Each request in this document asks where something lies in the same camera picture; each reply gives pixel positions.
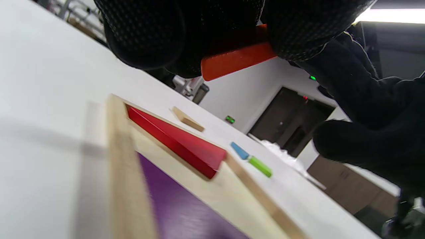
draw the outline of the ceiling light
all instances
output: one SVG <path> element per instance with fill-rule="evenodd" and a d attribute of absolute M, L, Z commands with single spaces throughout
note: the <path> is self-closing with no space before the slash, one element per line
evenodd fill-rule
<path fill-rule="evenodd" d="M 425 9 L 368 9 L 356 19 L 360 21 L 425 24 Z"/>

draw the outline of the black glove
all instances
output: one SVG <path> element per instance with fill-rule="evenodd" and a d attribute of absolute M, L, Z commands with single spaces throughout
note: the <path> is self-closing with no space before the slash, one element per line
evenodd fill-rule
<path fill-rule="evenodd" d="M 201 75 L 211 43 L 254 28 L 265 0 L 95 0 L 111 51 L 142 70 Z M 306 60 L 375 0 L 267 0 L 269 41 L 278 56 Z"/>
<path fill-rule="evenodd" d="M 425 79 L 377 80 L 366 53 L 346 33 L 297 64 L 352 120 L 330 120 L 316 129 L 313 141 L 321 155 L 368 169 L 402 188 L 425 188 Z"/>

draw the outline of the green block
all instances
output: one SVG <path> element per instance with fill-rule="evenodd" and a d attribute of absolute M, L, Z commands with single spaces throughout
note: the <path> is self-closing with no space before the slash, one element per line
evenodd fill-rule
<path fill-rule="evenodd" d="M 256 167 L 260 172 L 262 172 L 268 178 L 272 176 L 272 170 L 256 157 L 252 156 L 249 160 L 249 163 L 252 164 L 254 167 Z"/>

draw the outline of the purple board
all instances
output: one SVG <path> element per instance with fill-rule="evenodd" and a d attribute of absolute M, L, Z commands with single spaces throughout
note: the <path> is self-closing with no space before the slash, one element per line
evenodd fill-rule
<path fill-rule="evenodd" d="M 248 239 L 148 159 L 139 158 L 161 239 Z"/>

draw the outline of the white table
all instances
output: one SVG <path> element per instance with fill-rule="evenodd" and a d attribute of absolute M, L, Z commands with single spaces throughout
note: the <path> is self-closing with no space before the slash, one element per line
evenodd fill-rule
<path fill-rule="evenodd" d="M 378 238 L 266 148 L 31 1 L 1 1 L 0 29 L 0 238 L 111 237 L 111 93 L 179 123 L 177 106 L 207 139 L 249 149 L 274 176 L 249 172 L 312 239 Z"/>

